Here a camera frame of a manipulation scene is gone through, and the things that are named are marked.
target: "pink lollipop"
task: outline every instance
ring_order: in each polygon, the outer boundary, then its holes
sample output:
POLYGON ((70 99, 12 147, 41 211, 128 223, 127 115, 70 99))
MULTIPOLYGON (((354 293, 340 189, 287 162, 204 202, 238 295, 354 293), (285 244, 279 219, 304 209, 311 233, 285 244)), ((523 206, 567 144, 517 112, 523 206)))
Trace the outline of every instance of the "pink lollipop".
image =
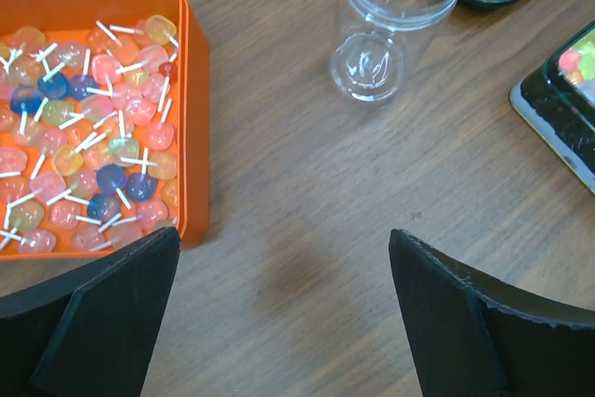
POLYGON ((145 99, 157 104, 159 103, 159 99, 162 96, 162 92, 167 94, 169 91, 169 82, 167 82, 166 85, 165 77, 162 74, 153 73, 151 76, 149 76, 149 79, 142 83, 140 90, 142 91, 142 96, 145 97, 145 99))
POLYGON ((66 190, 66 182, 55 172, 46 172, 29 183, 31 191, 40 202, 48 202, 66 190))
POLYGON ((99 84, 119 83, 122 75, 116 71, 121 67, 120 62, 110 55, 97 55, 91 62, 93 79, 99 84))
POLYGON ((66 134, 63 130, 58 129, 57 127, 48 127, 46 129, 39 140, 35 142, 35 147, 41 154, 39 155, 37 163, 33 168, 31 179, 37 177, 37 174, 39 174, 39 170, 43 166, 46 157, 51 157, 60 146, 66 143, 68 143, 68 139, 66 138, 66 134))
POLYGON ((48 230, 36 228, 28 230, 22 235, 19 243, 19 253, 32 255, 36 253, 50 253, 56 246, 56 236, 48 230))
POLYGON ((146 126, 157 112, 157 105, 145 98, 129 99, 124 107, 124 117, 137 126, 146 126))
POLYGON ((155 151, 165 151, 174 140, 176 130, 172 125, 166 123, 169 109, 171 108, 172 99, 167 100, 165 110, 161 115, 161 120, 158 122, 148 123, 145 129, 145 140, 147 147, 155 151))
POLYGON ((126 83, 113 86, 112 104, 116 109, 124 109, 126 103, 133 98, 142 98, 142 91, 138 87, 126 83))

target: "translucent candy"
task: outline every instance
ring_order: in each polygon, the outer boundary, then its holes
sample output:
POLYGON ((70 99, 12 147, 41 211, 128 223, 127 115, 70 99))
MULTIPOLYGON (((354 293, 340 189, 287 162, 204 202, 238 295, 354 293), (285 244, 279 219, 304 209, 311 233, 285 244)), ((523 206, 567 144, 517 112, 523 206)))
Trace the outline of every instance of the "translucent candy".
POLYGON ((91 224, 83 225, 71 238, 71 247, 76 251, 89 251, 105 242, 105 237, 98 232, 98 227, 91 224))
POLYGON ((74 230, 78 225, 77 216, 81 215, 81 206, 68 200, 60 200, 49 208, 49 223, 61 230, 74 230))
POLYGON ((109 148, 113 162, 118 166, 132 166, 132 164, 128 162, 123 162, 122 157, 139 158, 140 144, 137 139, 113 139, 110 141, 109 148))
POLYGON ((33 230, 44 219, 45 211, 38 203, 30 200, 24 204, 16 205, 10 212, 10 224, 20 232, 33 230))
POLYGON ((28 230, 22 235, 19 242, 19 253, 22 255, 50 253, 55 246, 56 236, 48 230, 38 228, 28 230))
POLYGON ((73 145, 65 144, 54 153, 51 164, 57 174, 67 177, 81 168, 84 163, 83 156, 74 149, 73 145))
POLYGON ((160 180, 171 180, 178 174, 178 159, 169 152, 155 152, 151 156, 149 175, 160 180))

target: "lollipop stick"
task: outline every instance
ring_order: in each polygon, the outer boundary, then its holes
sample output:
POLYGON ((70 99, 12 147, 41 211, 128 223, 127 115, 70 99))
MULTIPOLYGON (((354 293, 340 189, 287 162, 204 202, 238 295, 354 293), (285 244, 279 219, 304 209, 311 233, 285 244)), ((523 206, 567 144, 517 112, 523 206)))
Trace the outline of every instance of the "lollipop stick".
POLYGON ((103 123, 105 123, 108 118, 112 118, 114 115, 117 115, 118 112, 117 111, 111 111, 110 113, 108 113, 107 115, 105 115, 103 118, 101 118, 99 121, 97 121, 94 125, 93 128, 94 129, 99 129, 103 123))
POLYGON ((100 251, 100 250, 103 250, 104 248, 108 248, 108 247, 112 246, 113 244, 115 244, 119 240, 120 240, 120 238, 119 237, 116 237, 114 239, 111 239, 111 241, 104 242, 101 245, 97 245, 97 246, 91 248, 89 251, 100 251))
POLYGON ((140 170, 141 174, 147 173, 147 164, 149 163, 149 148, 145 148, 142 150, 142 169, 140 170))
POLYGON ((37 109, 37 112, 35 113, 35 116, 33 117, 34 121, 39 121, 39 118, 41 118, 41 114, 44 111, 44 107, 46 107, 47 102, 49 101, 48 97, 45 97, 43 101, 41 101, 41 105, 39 106, 39 109, 37 109))
POLYGON ((164 87, 161 90, 161 98, 159 99, 159 106, 157 107, 157 112, 160 112, 164 109, 165 95, 167 94, 168 87, 169 87, 169 76, 166 76, 165 81, 164 81, 164 87))
POLYGON ((65 200, 68 200, 69 202, 75 202, 76 204, 81 204, 81 205, 89 205, 89 201, 85 200, 85 199, 81 199, 80 197, 74 197, 73 195, 66 195, 64 196, 65 200))
POLYGON ((125 223, 136 222, 137 220, 139 220, 139 218, 137 218, 137 217, 123 218, 122 220, 118 220, 117 222, 115 222, 112 226, 117 227, 118 225, 124 225, 125 223))
MULTIPOLYGON (((12 227, 12 230, 10 230, 10 234, 14 234, 15 232, 17 232, 17 227, 12 227)), ((2 241, 2 243, 0 244, 0 251, 4 250, 9 242, 10 242, 10 238, 5 237, 2 241)))
POLYGON ((85 118, 85 116, 81 113, 80 116, 74 116, 73 118, 71 118, 68 121, 65 121, 64 123, 62 123, 61 125, 58 126, 58 129, 60 130, 64 130, 66 127, 68 126, 72 126, 74 123, 78 123, 79 121, 81 121, 83 118, 85 118))
POLYGON ((4 229, 8 230, 8 225, 10 225, 10 212, 12 211, 12 208, 7 206, 7 213, 4 216, 4 229))
POLYGON ((118 25, 110 25, 110 30, 112 30, 113 32, 126 33, 126 34, 134 34, 137 32, 134 28, 120 27, 118 25))
POLYGON ((33 168, 33 172, 31 173, 31 176, 29 177, 29 179, 33 180, 34 178, 37 177, 37 174, 39 174, 39 170, 41 169, 41 166, 44 165, 44 161, 46 160, 46 156, 41 154, 39 155, 39 158, 37 159, 37 163, 35 164, 35 167, 33 168))
POLYGON ((20 171, 2 172, 2 173, 0 173, 0 179, 5 179, 6 177, 16 177, 19 175, 20 175, 20 171))
POLYGON ((40 51, 39 54, 37 55, 37 58, 35 58, 35 61, 41 62, 42 60, 46 60, 46 58, 49 56, 49 54, 52 51, 54 51, 57 46, 58 46, 57 43, 53 43, 48 48, 46 48, 44 51, 40 51))
POLYGON ((122 216, 122 214, 117 213, 115 216, 113 216, 110 220, 108 220, 107 222, 105 222, 103 225, 101 225, 98 229, 98 232, 105 232, 108 228, 110 228, 115 221, 117 221, 120 217, 122 216))
POLYGON ((124 126, 124 112, 122 109, 118 111, 118 124, 120 125, 120 138, 124 138, 126 136, 126 128, 124 126))
POLYGON ((171 109, 171 103, 172 103, 172 99, 168 98, 167 99, 167 104, 165 105, 165 109, 164 112, 161 115, 161 122, 164 123, 165 120, 167 119, 167 116, 169 115, 169 109, 171 109))
POLYGON ((93 225, 101 225, 101 220, 98 220, 96 218, 86 218, 85 216, 76 216, 75 219, 77 219, 80 222, 92 223, 93 225))
POLYGON ((85 65, 83 65, 83 75, 87 76, 89 73, 89 62, 91 61, 91 50, 85 50, 85 65))
POLYGON ((54 67, 52 70, 50 70, 49 73, 46 73, 42 79, 46 83, 48 80, 50 80, 57 72, 62 70, 64 67, 66 67, 65 60, 63 60, 60 64, 58 64, 56 67, 54 67))
POLYGON ((19 133, 24 137, 25 136, 25 126, 27 125, 27 111, 22 111, 20 114, 20 127, 19 133))
POLYGON ((120 196, 120 199, 122 200, 122 203, 124 204, 126 209, 132 208, 132 205, 130 204, 130 202, 128 202, 128 199, 126 198, 126 196, 124 195, 124 193, 122 192, 122 190, 120 188, 117 188, 115 190, 115 192, 120 196))
POLYGON ((120 42, 120 39, 118 39, 115 34, 113 34, 110 29, 108 27, 106 27, 105 25, 103 25, 103 23, 101 22, 101 20, 96 20, 95 23, 97 24, 98 27, 101 28, 101 30, 106 33, 110 39, 112 39, 113 41, 116 42, 116 44, 118 44, 118 46, 122 46, 122 43, 120 42))
POLYGON ((13 239, 13 240, 15 240, 15 241, 20 241, 20 240, 22 240, 22 237, 20 237, 20 236, 16 235, 16 234, 15 234, 15 233, 13 233, 13 232, 5 232, 4 230, 0 230, 0 235, 2 235, 2 236, 4 236, 4 237, 7 237, 7 238, 9 238, 9 239, 13 239))

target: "wooden table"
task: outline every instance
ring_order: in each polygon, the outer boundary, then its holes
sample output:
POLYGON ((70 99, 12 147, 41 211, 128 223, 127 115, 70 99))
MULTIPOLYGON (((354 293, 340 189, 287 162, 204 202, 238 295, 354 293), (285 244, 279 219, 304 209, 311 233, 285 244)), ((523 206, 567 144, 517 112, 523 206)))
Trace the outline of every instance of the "wooden table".
MULTIPOLYGON (((381 107, 329 82, 336 0, 190 1, 212 45, 211 231, 180 259, 143 397, 419 396, 393 228, 595 309, 595 201, 509 104, 595 0, 458 6, 381 107)), ((2 264, 0 292, 79 264, 2 264)))

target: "lollipop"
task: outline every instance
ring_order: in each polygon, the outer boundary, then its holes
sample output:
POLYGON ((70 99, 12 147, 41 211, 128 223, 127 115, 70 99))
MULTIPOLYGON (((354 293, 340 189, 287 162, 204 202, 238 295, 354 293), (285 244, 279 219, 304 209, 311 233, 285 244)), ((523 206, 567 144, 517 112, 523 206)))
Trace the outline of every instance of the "lollipop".
POLYGON ((42 96, 33 86, 20 86, 15 88, 10 97, 10 110, 20 114, 20 133, 25 135, 25 124, 29 113, 37 112, 41 106, 42 96))
POLYGON ((46 172, 37 176, 29 183, 31 191, 40 202, 52 205, 56 200, 54 197, 66 190, 66 182, 55 172, 46 172))
POLYGON ((85 61, 83 62, 83 74, 75 74, 71 77, 71 96, 77 101, 83 100, 89 95, 98 94, 99 84, 89 73, 89 62, 91 50, 85 51, 85 61))
MULTIPOLYGON (((149 150, 144 149, 142 160, 147 161, 149 150)), ((147 174, 147 165, 143 164, 140 172, 130 174, 126 184, 126 194, 135 202, 151 200, 157 189, 157 180, 147 174)))
POLYGON ((44 208, 38 203, 33 201, 24 202, 10 206, 9 222, 17 230, 26 232, 37 228, 43 220, 44 214, 44 208))
POLYGON ((113 247, 118 250, 132 244, 142 237, 142 229, 135 222, 128 222, 124 225, 113 225, 110 228, 110 240, 113 247))
POLYGON ((118 165, 106 165, 97 173, 97 183, 101 191, 106 195, 117 193, 124 206, 130 209, 132 205, 122 192, 122 188, 126 187, 126 181, 126 172, 118 165))
POLYGON ((96 245, 103 244, 105 237, 93 225, 84 225, 71 238, 71 247, 76 251, 90 251, 96 245))
POLYGON ((50 253, 56 246, 56 236, 48 230, 37 228, 28 230, 20 239, 19 253, 33 255, 37 253, 50 253))
POLYGON ((174 134, 176 129, 169 123, 166 123, 169 109, 171 108, 172 99, 167 100, 165 110, 161 115, 161 120, 158 122, 148 123, 145 129, 145 139, 147 146, 154 151, 165 151, 174 141, 174 134))
POLYGON ((143 69, 148 73, 157 73, 159 66, 167 62, 169 57, 167 51, 162 46, 152 45, 143 48, 139 53, 139 62, 118 69, 119 73, 131 72, 137 69, 143 69))

